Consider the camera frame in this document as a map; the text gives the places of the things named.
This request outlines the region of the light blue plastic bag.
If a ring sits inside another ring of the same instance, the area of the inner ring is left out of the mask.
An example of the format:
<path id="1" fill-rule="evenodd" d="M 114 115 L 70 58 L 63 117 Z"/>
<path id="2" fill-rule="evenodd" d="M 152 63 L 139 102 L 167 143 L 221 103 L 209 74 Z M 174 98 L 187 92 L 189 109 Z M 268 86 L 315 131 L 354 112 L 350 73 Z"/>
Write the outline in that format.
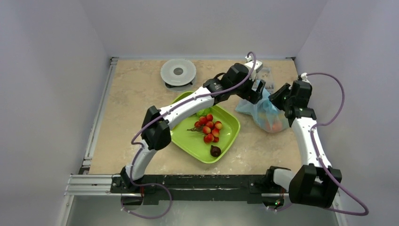
<path id="1" fill-rule="evenodd" d="M 255 124 L 265 130 L 265 122 L 272 123 L 276 120 L 283 122 L 288 129 L 288 120 L 284 116 L 284 112 L 275 107 L 269 100 L 270 93 L 264 89 L 263 98 L 257 103 L 252 104 L 247 100 L 240 100 L 235 111 L 252 116 Z"/>

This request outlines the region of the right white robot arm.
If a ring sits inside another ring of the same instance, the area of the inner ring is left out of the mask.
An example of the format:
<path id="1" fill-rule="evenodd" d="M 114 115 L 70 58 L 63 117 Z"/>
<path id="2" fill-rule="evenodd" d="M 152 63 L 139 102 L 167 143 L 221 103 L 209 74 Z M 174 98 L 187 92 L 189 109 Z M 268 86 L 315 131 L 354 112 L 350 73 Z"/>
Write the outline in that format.
<path id="1" fill-rule="evenodd" d="M 301 155 L 302 166 L 296 172 L 271 166 L 266 171 L 265 188 L 271 192 L 284 188 L 292 203 L 329 208 L 338 191 L 342 173 L 327 160 L 316 129 L 316 114 L 307 104 L 312 86 L 306 81 L 286 83 L 269 100 L 284 112 L 293 130 Z"/>

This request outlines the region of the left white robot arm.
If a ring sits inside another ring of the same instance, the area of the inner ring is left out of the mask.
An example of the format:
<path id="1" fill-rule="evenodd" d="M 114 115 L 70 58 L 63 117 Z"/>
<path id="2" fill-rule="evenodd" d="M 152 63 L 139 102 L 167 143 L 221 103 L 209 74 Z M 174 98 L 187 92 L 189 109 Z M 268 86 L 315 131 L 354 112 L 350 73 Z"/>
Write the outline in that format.
<path id="1" fill-rule="evenodd" d="M 186 118 L 200 110 L 224 102 L 232 95 L 237 95 L 251 103 L 257 103 L 262 98 L 264 82 L 253 90 L 257 73 L 263 64 L 251 60 L 245 64 L 235 63 L 226 73 L 207 80 L 202 87 L 188 97 L 163 108 L 151 106 L 148 108 L 141 129 L 131 140 L 132 145 L 140 148 L 131 164 L 125 167 L 126 176 L 122 187 L 128 192 L 136 192 L 140 188 L 140 179 L 155 153 L 171 143 L 171 129 Z"/>

